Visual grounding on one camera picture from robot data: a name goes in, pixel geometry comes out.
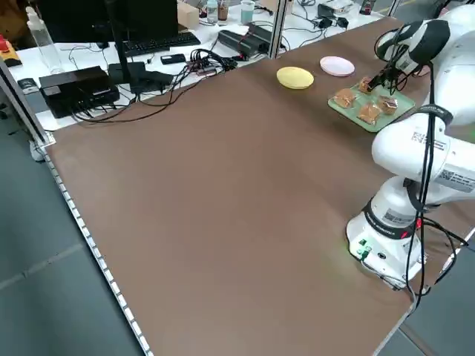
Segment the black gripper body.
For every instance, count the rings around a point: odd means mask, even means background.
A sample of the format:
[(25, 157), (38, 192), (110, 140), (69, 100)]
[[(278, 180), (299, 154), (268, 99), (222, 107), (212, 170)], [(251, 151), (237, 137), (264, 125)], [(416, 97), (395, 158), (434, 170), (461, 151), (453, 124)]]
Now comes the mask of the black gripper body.
[(401, 75), (401, 71), (391, 63), (387, 63), (380, 71), (380, 80), (382, 84), (388, 84), (397, 81)]

